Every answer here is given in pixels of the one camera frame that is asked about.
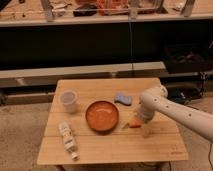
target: blue sponge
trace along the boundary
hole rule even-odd
[[[117,93],[115,95],[114,99],[115,103],[121,103],[126,106],[131,106],[132,105],[132,97],[131,96],[125,96],[122,93]]]

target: wooden table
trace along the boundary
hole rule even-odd
[[[142,136],[141,128],[122,127],[135,115],[139,93],[160,84],[157,78],[139,79],[92,79],[60,80],[50,109],[46,130],[42,140],[37,163],[39,165],[131,163],[187,160],[188,154],[176,123],[156,113],[149,123],[150,135]],[[59,103],[59,95],[65,90],[77,93],[77,112],[69,114]],[[92,131],[85,120],[87,107],[98,100],[113,102],[117,92],[130,95],[130,107],[115,104],[119,110],[119,123],[108,135]],[[65,151],[58,124],[69,123],[78,144],[78,161],[72,161]]]

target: table leg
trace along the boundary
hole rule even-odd
[[[55,167],[58,169],[58,171],[66,171],[62,165],[56,165]]]
[[[157,171],[162,171],[163,166],[166,164],[167,162],[158,162],[156,164],[156,170]]]

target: orange object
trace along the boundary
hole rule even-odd
[[[99,132],[109,131],[116,126],[119,113],[116,106],[107,101],[92,103],[86,111],[88,125]]]
[[[139,128],[139,127],[141,127],[141,124],[142,124],[142,121],[137,116],[134,116],[129,121],[129,127],[130,128]]]
[[[128,12],[128,0],[97,0],[101,15],[115,15]]]

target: bowl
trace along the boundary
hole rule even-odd
[[[117,107],[108,101],[96,101],[86,110],[86,120],[90,128],[98,132],[112,130],[118,123]]]

